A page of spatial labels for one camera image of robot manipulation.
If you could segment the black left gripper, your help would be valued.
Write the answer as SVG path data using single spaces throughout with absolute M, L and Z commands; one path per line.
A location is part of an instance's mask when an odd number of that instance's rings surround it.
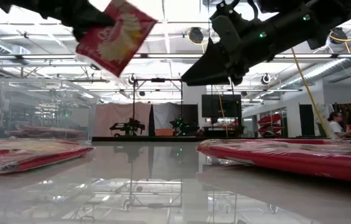
M 40 0 L 40 15 L 53 17 L 73 27 L 73 36 L 81 41 L 92 28 L 112 27 L 115 20 L 100 12 L 88 0 Z

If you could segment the black ceiling device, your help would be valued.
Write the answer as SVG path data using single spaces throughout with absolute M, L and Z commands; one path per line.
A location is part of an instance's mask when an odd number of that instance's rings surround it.
M 347 40 L 347 35 L 341 27 L 335 27 L 331 30 L 329 40 L 333 44 L 342 44 Z
M 189 40 L 194 44 L 201 44 L 204 36 L 199 27 L 192 27 L 189 31 Z

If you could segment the clear plastic bin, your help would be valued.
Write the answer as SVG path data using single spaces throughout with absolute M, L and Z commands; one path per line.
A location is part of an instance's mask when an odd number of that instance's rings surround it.
M 5 131 L 21 124 L 81 130 L 83 139 L 61 140 L 89 144 L 98 100 L 66 80 L 0 78 L 0 138 L 17 138 Z

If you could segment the white patterned cloth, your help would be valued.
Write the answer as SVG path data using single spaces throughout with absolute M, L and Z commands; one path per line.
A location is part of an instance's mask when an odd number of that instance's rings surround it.
M 314 106 L 314 121 L 318 126 L 319 133 L 322 137 L 329 137 L 330 128 L 329 121 L 327 120 L 330 113 L 333 112 L 334 109 L 332 105 L 317 103 Z

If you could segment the red storage rack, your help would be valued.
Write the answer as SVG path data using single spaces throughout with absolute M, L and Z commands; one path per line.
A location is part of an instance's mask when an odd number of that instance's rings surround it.
M 283 130 L 281 124 L 282 117 L 280 114 L 265 116 L 258 121 L 258 133 L 264 135 L 265 132 L 271 131 L 276 136 L 280 136 Z

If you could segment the pink curtain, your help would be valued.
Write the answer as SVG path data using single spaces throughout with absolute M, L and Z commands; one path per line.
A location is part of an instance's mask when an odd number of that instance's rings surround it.
M 119 104 L 107 103 L 96 107 L 93 137 L 114 137 L 115 134 L 124 134 L 124 131 L 110 128 L 115 123 L 127 123 L 130 118 L 135 118 L 145 125 L 145 130 L 136 131 L 138 136 L 147 136 L 149 130 L 149 115 L 151 105 L 147 103 Z

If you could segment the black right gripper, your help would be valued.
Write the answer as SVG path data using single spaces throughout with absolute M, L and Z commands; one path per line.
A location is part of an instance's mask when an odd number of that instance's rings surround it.
M 249 21 L 238 45 L 209 42 L 206 52 L 181 76 L 188 86 L 239 85 L 249 69 L 284 51 L 273 21 Z

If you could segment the white curtain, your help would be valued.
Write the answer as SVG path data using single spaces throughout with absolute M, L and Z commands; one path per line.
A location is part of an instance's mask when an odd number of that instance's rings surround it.
M 153 105 L 154 127 L 156 129 L 173 128 L 171 121 L 181 115 L 181 105 L 175 103 L 163 103 Z

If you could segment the black monitor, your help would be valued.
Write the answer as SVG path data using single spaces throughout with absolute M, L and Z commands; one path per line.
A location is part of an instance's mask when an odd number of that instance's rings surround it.
M 202 95 L 204 118 L 235 118 L 241 114 L 240 95 Z

